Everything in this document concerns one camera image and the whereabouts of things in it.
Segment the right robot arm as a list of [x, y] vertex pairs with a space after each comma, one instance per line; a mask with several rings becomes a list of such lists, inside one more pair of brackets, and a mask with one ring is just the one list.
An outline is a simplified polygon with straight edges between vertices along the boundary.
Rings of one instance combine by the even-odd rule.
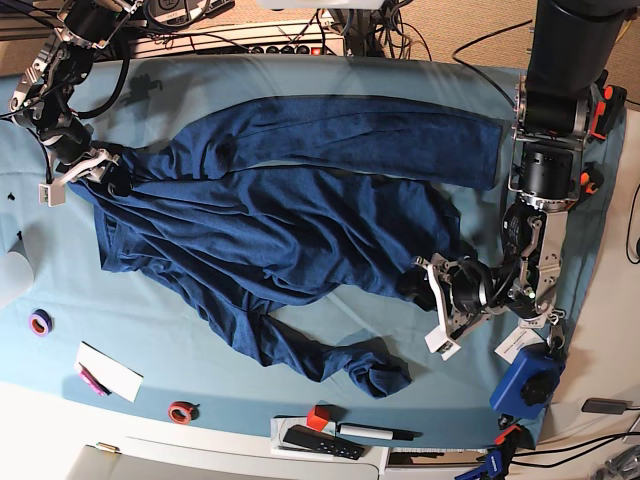
[[[38, 185], [39, 202], [50, 207], [65, 203], [65, 186], [78, 180], [107, 186], [111, 193], [126, 188], [117, 178], [118, 154], [97, 147], [93, 129], [83, 122], [105, 113], [118, 99], [130, 65], [130, 50], [119, 33], [145, 5], [143, 1], [66, 1], [56, 14], [40, 53], [22, 75], [2, 115], [27, 129], [46, 152], [45, 181]], [[116, 42], [121, 72], [107, 101], [90, 111], [69, 106], [75, 87], [90, 74], [96, 53]]]

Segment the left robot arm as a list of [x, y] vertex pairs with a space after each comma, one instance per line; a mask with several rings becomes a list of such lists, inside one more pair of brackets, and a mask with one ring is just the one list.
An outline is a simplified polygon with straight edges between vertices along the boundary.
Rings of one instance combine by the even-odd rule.
[[604, 140], [626, 92], [607, 82], [606, 65], [635, 1], [541, 1], [533, 21], [527, 71], [513, 102], [513, 154], [502, 219], [503, 260], [488, 267], [471, 257], [418, 259], [419, 303], [437, 313], [429, 351], [449, 359], [462, 337], [505, 311], [524, 328], [561, 319], [556, 309], [570, 210], [595, 188], [583, 156]]

